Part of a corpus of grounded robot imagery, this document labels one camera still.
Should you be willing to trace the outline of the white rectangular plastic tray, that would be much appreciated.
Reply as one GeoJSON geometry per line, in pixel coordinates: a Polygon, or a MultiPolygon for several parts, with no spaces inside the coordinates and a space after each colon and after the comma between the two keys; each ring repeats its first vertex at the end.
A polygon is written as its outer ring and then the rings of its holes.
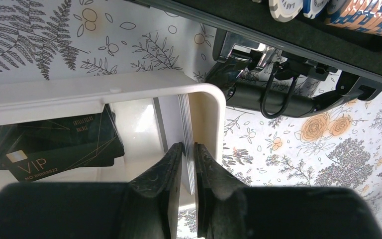
{"type": "MultiPolygon", "coordinates": [[[[222,151],[226,100],[214,85],[183,73],[150,71],[0,85],[0,125],[99,113],[108,104],[125,154],[112,167],[77,168],[47,181],[130,181],[183,142],[178,95],[188,94],[194,143],[215,159],[222,151]]],[[[181,183],[180,210],[195,204],[181,183]]]]}

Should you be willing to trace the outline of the black poker chip case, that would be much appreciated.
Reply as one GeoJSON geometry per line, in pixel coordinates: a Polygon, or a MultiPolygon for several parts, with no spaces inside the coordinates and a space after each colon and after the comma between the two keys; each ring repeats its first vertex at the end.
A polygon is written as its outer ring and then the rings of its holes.
{"type": "Polygon", "coordinates": [[[286,23],[250,0],[141,0],[216,28],[215,65],[205,82],[229,106],[269,119],[305,118],[382,92],[382,36],[303,16],[286,23]]]}

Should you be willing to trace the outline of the blue white poker chip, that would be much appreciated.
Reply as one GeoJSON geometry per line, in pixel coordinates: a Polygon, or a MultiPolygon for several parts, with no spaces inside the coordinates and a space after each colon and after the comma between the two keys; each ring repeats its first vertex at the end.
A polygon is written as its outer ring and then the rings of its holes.
{"type": "Polygon", "coordinates": [[[303,0],[303,15],[306,18],[315,19],[322,13],[328,2],[329,0],[303,0]]]}

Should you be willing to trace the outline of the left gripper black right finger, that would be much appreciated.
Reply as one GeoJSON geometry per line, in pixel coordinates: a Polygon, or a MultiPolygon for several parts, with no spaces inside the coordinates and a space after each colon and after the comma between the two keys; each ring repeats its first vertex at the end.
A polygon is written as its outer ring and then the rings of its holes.
{"type": "Polygon", "coordinates": [[[197,235],[206,239],[381,239],[367,203],[339,187],[250,187],[194,145],[197,235]]]}

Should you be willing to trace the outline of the orange blue chip stack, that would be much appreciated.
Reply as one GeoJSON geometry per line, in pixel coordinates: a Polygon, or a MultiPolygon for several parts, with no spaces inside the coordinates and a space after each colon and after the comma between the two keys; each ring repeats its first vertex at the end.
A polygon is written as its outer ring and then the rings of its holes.
{"type": "Polygon", "coordinates": [[[382,36],[382,0],[331,0],[325,23],[382,36]]]}

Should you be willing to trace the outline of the black VIP card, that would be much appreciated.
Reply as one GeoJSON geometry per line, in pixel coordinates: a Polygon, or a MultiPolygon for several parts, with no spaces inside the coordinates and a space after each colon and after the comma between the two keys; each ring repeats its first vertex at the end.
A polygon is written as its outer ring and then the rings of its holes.
{"type": "Polygon", "coordinates": [[[18,181],[36,181],[86,167],[112,167],[124,146],[116,115],[101,113],[0,125],[0,170],[18,181]]]}

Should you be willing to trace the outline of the stack of cards edgewise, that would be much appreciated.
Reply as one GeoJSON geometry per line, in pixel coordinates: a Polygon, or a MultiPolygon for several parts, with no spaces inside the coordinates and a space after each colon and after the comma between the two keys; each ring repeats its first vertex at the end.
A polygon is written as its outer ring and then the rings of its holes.
{"type": "Polygon", "coordinates": [[[178,95],[183,128],[184,152],[182,157],[182,184],[190,195],[195,194],[195,162],[193,155],[194,139],[188,94],[178,95]]]}

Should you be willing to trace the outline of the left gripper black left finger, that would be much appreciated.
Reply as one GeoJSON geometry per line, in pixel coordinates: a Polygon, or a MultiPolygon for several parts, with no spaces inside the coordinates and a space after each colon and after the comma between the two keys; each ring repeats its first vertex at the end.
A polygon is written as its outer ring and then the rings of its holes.
{"type": "Polygon", "coordinates": [[[0,190],[0,239],[174,239],[183,144],[130,182],[13,183],[0,190]]]}

